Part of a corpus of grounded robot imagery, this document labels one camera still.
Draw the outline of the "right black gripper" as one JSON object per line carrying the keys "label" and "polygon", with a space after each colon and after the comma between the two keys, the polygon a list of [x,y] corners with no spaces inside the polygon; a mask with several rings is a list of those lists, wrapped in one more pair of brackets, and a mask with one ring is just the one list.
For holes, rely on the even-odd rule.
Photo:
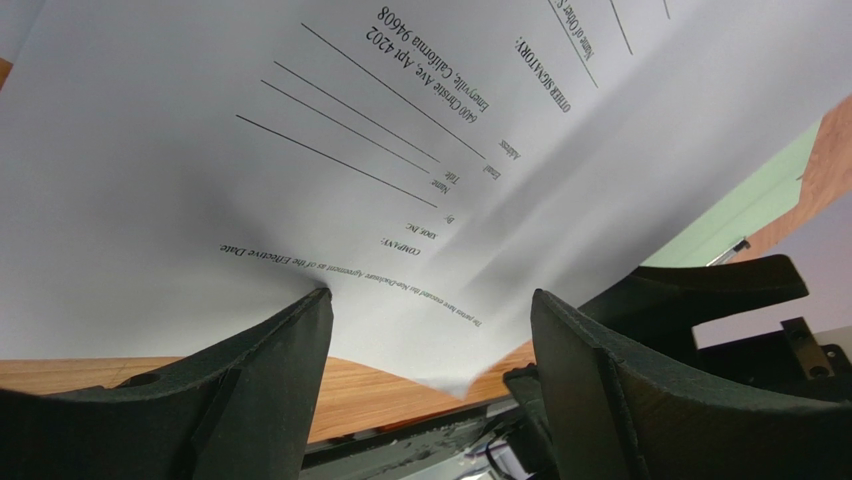
{"label": "right black gripper", "polygon": [[[582,305],[587,317],[636,341],[809,295],[785,255],[689,267],[638,267]],[[806,320],[781,329],[697,351],[699,368],[742,385],[829,402],[851,400],[851,357],[837,343],[822,343]]]}

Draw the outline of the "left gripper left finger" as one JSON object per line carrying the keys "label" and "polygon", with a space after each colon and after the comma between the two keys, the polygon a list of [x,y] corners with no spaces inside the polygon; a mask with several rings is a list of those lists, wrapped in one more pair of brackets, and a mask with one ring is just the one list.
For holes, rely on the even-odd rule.
{"label": "left gripper left finger", "polygon": [[332,295],[113,388],[1,393],[5,479],[295,479],[328,356]]}

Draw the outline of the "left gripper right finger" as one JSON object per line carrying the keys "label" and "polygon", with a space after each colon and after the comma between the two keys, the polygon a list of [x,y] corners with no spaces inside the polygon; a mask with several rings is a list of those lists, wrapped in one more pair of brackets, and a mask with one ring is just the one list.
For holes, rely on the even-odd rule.
{"label": "left gripper right finger", "polygon": [[531,326],[564,479],[847,479],[851,407],[685,365],[537,290]]}

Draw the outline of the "green clipboard folder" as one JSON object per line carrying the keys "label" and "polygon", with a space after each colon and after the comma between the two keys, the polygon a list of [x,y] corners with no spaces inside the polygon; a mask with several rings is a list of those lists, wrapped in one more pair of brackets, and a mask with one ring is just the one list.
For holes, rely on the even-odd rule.
{"label": "green clipboard folder", "polygon": [[802,177],[819,127],[819,123],[813,124],[643,265],[706,266],[791,210],[799,203]]}

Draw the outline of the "signature page paper sheet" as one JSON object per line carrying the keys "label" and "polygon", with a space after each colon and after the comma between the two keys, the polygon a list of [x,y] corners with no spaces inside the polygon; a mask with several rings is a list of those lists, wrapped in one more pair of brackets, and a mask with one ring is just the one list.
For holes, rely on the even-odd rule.
{"label": "signature page paper sheet", "polygon": [[189,355],[309,291],[455,395],[851,91],[847,1],[46,1],[1,91],[1,355]]}

